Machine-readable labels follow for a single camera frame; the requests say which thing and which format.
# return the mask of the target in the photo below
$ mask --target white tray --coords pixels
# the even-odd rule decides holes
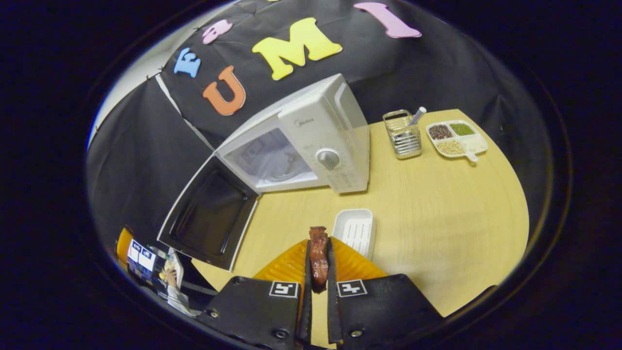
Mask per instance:
[[[333,237],[371,261],[376,240],[376,223],[369,209],[342,210],[335,218]]]
[[[469,128],[471,128],[471,130],[473,130],[474,134],[459,136],[450,126],[450,124],[456,124],[456,123],[467,125]],[[449,129],[449,132],[451,132],[452,137],[444,138],[441,140],[433,139],[432,135],[430,135],[430,128],[435,125],[445,125]],[[428,137],[430,138],[430,141],[434,145],[434,148],[436,148],[436,150],[440,154],[442,154],[443,156],[447,158],[458,158],[458,157],[466,156],[470,161],[477,162],[479,158],[475,154],[485,152],[488,149],[488,143],[484,139],[484,136],[482,136],[480,132],[477,131],[477,129],[473,127],[473,125],[471,125],[469,122],[465,120],[448,120],[448,121],[441,121],[439,123],[432,123],[425,127],[425,131],[427,132]],[[438,146],[439,143],[448,142],[452,140],[455,140],[458,143],[460,143],[460,146],[462,146],[462,148],[464,148],[466,152],[461,153],[461,154],[447,154],[439,148]]]

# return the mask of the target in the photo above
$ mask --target hand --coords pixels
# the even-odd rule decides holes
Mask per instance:
[[[177,288],[177,271],[174,268],[166,271],[166,282],[168,282],[169,286]]]

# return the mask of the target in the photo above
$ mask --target sausage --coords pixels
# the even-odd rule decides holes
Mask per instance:
[[[311,289],[316,293],[326,290],[326,281],[328,280],[328,234],[324,232],[325,230],[326,227],[324,226],[314,226],[309,230],[311,238],[309,258],[311,259],[311,273],[313,275]]]

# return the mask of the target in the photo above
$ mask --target microwave dial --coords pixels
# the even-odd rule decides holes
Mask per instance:
[[[321,149],[315,156],[327,170],[332,170],[339,164],[339,156],[332,149]]]

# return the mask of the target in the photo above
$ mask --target metal utensil holder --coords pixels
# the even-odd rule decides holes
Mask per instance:
[[[384,126],[398,159],[421,154],[421,132],[419,124],[409,126],[412,114],[407,110],[392,111],[383,115]]]

